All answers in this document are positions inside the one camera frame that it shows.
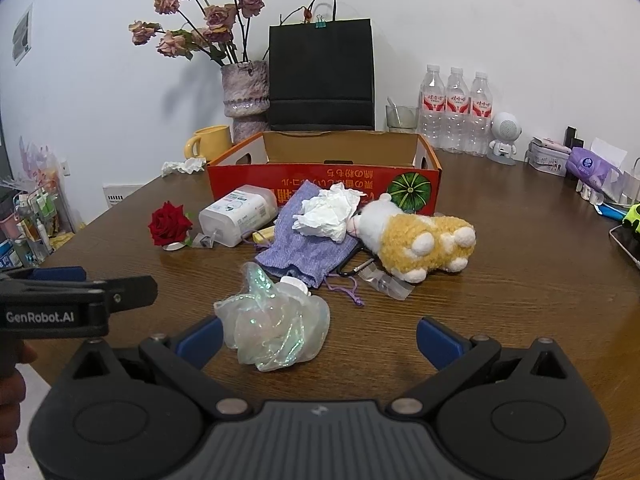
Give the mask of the person's left hand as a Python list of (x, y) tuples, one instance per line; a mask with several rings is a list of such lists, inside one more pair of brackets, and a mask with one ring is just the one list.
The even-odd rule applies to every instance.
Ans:
[(14, 368), (1, 379), (1, 454), (11, 454), (17, 447), (17, 430), (21, 423), (21, 403), (26, 398), (23, 375)]

